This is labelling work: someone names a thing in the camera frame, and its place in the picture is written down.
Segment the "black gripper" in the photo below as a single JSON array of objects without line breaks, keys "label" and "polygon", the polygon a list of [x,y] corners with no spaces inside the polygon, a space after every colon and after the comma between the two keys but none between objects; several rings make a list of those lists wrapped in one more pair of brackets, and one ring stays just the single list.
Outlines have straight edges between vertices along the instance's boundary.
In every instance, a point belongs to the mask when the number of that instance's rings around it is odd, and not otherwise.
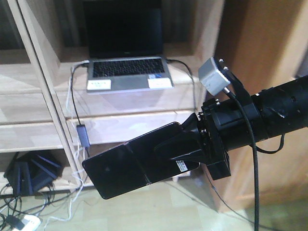
[{"label": "black gripper", "polygon": [[206,163],[212,180],[231,175],[228,151],[252,144],[247,124],[233,100],[210,99],[203,103],[200,122],[206,130],[207,160],[198,117],[192,113],[182,124],[182,132],[155,146],[160,160]]}]

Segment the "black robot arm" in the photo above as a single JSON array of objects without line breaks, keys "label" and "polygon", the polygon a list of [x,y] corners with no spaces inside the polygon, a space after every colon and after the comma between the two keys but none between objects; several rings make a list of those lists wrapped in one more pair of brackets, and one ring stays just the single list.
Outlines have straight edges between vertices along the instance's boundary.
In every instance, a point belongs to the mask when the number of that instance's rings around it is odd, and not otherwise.
[{"label": "black robot arm", "polygon": [[203,163],[218,180],[231,175],[228,151],[308,125],[306,77],[246,98],[248,103],[240,105],[233,99],[204,102],[177,135],[155,147],[155,154],[163,160]]}]

